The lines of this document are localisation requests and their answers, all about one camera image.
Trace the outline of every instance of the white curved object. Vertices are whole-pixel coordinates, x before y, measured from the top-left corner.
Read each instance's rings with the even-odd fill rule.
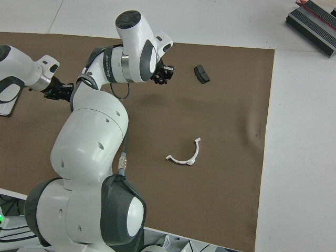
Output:
[[[199,147],[198,147],[198,142],[201,140],[201,138],[197,138],[195,140],[195,143],[196,143],[196,152],[195,154],[193,155],[193,157],[187,161],[179,161],[179,160],[176,160],[175,158],[173,158],[171,155],[167,156],[166,159],[171,159],[173,160],[175,163],[178,163],[178,164],[188,164],[188,165],[193,165],[195,163],[195,159],[198,155],[198,150],[199,150]]]

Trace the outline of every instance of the brown mat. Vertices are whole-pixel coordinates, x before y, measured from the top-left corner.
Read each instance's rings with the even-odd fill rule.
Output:
[[[92,49],[118,43],[0,33],[0,44],[33,60],[55,57],[56,76],[63,82],[75,81]],[[269,49],[175,44],[164,56],[175,66],[167,85],[130,85],[130,97],[122,101],[130,121],[127,175],[146,200],[147,227],[254,250],[273,57]],[[193,73],[199,64],[211,80],[204,85]],[[115,87],[125,94],[125,84]],[[103,90],[109,92],[108,85]],[[12,117],[0,118],[1,188],[28,194],[36,183],[57,176],[50,151],[69,115],[68,102],[24,90]],[[198,137],[194,165],[165,159],[169,154],[189,159]]]

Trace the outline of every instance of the screw hole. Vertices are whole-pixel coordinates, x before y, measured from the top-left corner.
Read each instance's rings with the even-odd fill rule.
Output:
[[[104,149],[104,146],[101,144],[101,142],[98,142],[98,147],[103,150]]]

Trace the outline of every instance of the red wire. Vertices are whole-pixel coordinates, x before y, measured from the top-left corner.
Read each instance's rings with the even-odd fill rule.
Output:
[[[327,24],[329,27],[331,27],[332,29],[336,30],[336,27],[332,26],[331,24],[329,24],[327,21],[325,21],[323,18],[319,17],[319,15],[317,15],[315,12],[313,12],[310,8],[308,8],[305,3],[305,0],[300,0],[301,3],[299,2],[295,2],[297,5],[299,5],[300,7],[303,7],[305,10],[309,11],[311,14],[313,14],[315,17],[317,17],[319,20],[321,20],[322,22],[324,22],[325,24]]]

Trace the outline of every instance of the white table surface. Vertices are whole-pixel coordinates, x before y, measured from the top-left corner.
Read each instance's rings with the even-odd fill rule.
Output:
[[[175,42],[275,49],[255,251],[334,252],[336,57],[285,25],[296,7],[294,0],[0,0],[0,32],[118,38],[115,18],[136,9]]]

